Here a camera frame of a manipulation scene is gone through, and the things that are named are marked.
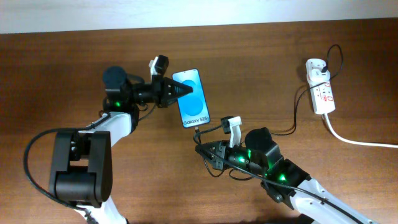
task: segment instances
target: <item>white power strip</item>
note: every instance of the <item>white power strip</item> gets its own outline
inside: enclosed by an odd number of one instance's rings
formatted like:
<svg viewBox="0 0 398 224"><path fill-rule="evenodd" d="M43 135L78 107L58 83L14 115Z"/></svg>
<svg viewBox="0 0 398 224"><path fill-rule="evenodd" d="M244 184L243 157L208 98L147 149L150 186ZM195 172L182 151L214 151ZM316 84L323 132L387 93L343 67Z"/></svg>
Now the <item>white power strip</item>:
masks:
<svg viewBox="0 0 398 224"><path fill-rule="evenodd" d="M325 65L326 62L324 60L315 58L309 59L305 63L305 67L307 68L307 81L310 87L326 82L310 90L313 110L316 114L330 113L336 109L335 99L333 98L329 82L330 72L327 70L322 73L322 69Z"/></svg>
<svg viewBox="0 0 398 224"><path fill-rule="evenodd" d="M324 84L317 86L311 89L311 97L312 97L312 105L313 110L316 114L321 114L330 132L339 140L351 144L357 144L362 146L378 146L378 147L393 147L398 148L397 145L392 144L381 144L381 143L368 143L368 142L357 142L345 139L339 136L335 130L331 127L328 113L334 111L336 109L335 99L333 98L333 94L331 92L330 86L330 72L327 70L322 73L323 68L326 66L326 62L322 59L309 59L305 63L305 67L307 68L307 80L310 84L310 87L316 86L320 83L325 82Z"/></svg>

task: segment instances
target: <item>wood grain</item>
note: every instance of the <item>wood grain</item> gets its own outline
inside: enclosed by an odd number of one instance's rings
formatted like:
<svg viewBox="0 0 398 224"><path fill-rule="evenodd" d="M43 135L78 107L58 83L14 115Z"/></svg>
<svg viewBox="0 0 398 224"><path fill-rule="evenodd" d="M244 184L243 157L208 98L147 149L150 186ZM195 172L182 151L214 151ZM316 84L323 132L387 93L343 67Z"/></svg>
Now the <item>wood grain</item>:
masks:
<svg viewBox="0 0 398 224"><path fill-rule="evenodd" d="M22 153L40 131L84 126L104 97L102 72L120 65L149 79L147 64L169 57L167 76L200 71L212 122L240 115L243 135L292 125L294 96L306 85L305 61L325 58L339 43L345 56L333 80L337 133L397 144L397 19L294 22L166 29L0 35L0 223L84 223L28 183ZM338 66L331 56L331 70ZM177 105L155 110L112 148L112 196L132 223L239 223L296 217L274 203L259 181L208 175L183 129ZM32 148L29 167L47 187L54 135ZM227 139L221 131L202 141ZM398 151L334 138L309 96L298 108L297 132L275 137L283 155L342 201L381 223L398 220Z"/></svg>

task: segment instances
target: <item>white cable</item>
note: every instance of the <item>white cable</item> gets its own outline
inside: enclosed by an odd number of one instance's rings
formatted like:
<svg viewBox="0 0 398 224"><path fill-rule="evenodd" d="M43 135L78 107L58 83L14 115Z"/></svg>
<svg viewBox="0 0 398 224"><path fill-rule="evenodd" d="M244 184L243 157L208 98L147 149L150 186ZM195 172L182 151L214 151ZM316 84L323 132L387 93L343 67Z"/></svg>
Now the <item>white cable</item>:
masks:
<svg viewBox="0 0 398 224"><path fill-rule="evenodd" d="M357 141L351 141L351 140L347 140L341 136L339 136L335 130L333 130L333 128L331 127L330 121L329 121L329 117L328 114L323 114L323 117L325 118L325 121L329 127L330 132L339 140L343 141L343 142L347 142L347 143L351 143L351 144L358 144L361 146L378 146L378 147L392 147L392 148L398 148L398 145L392 145L392 144L380 144L380 143L368 143L368 142L357 142Z"/></svg>

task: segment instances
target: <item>robotic arm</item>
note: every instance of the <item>robotic arm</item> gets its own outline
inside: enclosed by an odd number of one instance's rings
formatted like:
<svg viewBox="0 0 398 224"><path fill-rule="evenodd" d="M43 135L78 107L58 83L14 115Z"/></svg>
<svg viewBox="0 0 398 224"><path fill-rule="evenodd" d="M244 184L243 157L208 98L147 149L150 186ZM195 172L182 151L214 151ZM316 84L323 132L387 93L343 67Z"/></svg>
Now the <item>robotic arm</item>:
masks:
<svg viewBox="0 0 398 224"><path fill-rule="evenodd" d="M316 179L285 159L267 128L248 132L246 147L242 147L239 124L240 117L221 119L219 128L222 127L225 134L231 133L230 141L202 144L198 137L208 131L196 133L196 152L216 170L232 168L261 179L261 187L273 201L304 214L306 223L377 223L334 197Z"/></svg>
<svg viewBox="0 0 398 224"><path fill-rule="evenodd" d="M111 198L111 147L137 127L139 108L147 103L166 108L191 93L192 87L164 77L169 60L159 55L149 64L151 82L128 75L121 67L110 67L103 75L107 97L101 118L86 128L52 129L40 133L28 144L24 169L33 186L52 200L74 208L88 223L128 223ZM57 132L50 171L49 192L32 178L27 165L31 145L41 136ZM87 166L73 162L86 159Z"/></svg>

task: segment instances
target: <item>electrical outlet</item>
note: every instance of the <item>electrical outlet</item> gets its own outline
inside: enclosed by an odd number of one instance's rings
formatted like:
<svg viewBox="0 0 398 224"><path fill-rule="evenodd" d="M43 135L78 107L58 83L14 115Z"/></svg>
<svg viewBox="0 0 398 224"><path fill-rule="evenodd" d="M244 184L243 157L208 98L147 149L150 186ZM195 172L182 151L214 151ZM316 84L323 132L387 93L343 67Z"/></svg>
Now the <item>electrical outlet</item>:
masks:
<svg viewBox="0 0 398 224"><path fill-rule="evenodd" d="M307 60L305 68L307 69L307 81L310 87L326 82L320 86L312 88L311 98L313 110L316 114L330 113L336 109L335 99L331 91L330 72L322 73L322 69L326 66L326 62L322 59L312 58Z"/></svg>

